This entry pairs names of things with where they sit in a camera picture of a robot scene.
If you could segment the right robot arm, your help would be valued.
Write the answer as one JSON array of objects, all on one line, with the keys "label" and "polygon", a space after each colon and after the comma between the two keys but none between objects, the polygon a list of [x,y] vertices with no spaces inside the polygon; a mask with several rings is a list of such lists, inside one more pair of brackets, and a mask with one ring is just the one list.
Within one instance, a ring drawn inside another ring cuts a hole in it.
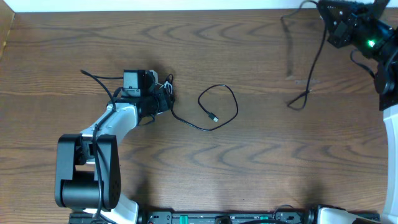
[{"label": "right robot arm", "polygon": [[329,31],[328,41],[337,49],[353,45],[375,60],[373,82],[388,142],[388,181],[383,223],[397,223],[397,29],[381,21],[388,2],[319,1],[318,11]]}]

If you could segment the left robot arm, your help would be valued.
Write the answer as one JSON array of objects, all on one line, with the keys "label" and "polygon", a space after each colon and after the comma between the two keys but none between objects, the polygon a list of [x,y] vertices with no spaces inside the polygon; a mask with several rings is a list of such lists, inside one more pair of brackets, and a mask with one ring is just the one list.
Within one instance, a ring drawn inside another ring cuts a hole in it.
[{"label": "left robot arm", "polygon": [[145,223],[137,202],[121,190],[118,146],[143,118],[171,107],[154,70],[124,70],[123,85],[107,91],[105,112],[78,134],[57,143],[55,202],[72,210],[69,223]]}]

